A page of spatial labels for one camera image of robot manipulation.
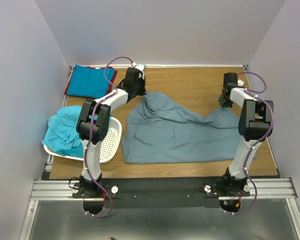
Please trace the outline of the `grey-blue t shirt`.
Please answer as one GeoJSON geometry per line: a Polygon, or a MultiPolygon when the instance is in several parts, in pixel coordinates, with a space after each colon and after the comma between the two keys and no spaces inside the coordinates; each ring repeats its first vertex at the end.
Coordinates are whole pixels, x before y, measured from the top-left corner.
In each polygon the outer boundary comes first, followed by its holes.
{"type": "Polygon", "coordinates": [[[234,159],[239,117],[220,107],[207,116],[161,92],[147,92],[126,118],[121,142],[127,164],[177,164],[234,159]]]}

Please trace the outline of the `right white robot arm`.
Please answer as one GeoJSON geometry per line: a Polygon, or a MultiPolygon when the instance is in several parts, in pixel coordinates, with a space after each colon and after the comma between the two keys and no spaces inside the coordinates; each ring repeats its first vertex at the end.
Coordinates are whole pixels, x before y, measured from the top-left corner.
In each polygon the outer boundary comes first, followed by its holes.
{"type": "Polygon", "coordinates": [[[274,126],[274,103],[259,97],[267,90],[265,80],[254,72],[247,73],[262,81],[262,90],[244,87],[244,82],[239,79],[243,72],[228,72],[223,75],[222,93],[218,99],[218,103],[224,108],[231,108],[234,103],[241,107],[238,122],[239,146],[232,163],[222,176],[221,183],[216,187],[226,196],[244,190],[250,179],[249,168],[252,160],[261,144],[272,134],[274,126]]]}

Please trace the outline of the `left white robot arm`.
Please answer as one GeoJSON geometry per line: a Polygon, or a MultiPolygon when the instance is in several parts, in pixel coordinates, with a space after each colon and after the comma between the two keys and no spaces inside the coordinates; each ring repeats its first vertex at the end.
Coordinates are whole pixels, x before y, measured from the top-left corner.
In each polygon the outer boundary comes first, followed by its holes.
{"type": "Polygon", "coordinates": [[[146,94],[146,66],[137,64],[126,70],[124,79],[109,94],[95,100],[86,99],[77,121],[76,131],[82,140],[83,169],[78,191],[97,197],[105,189],[101,186],[101,145],[105,139],[113,110],[127,104],[136,96],[146,94]]]}

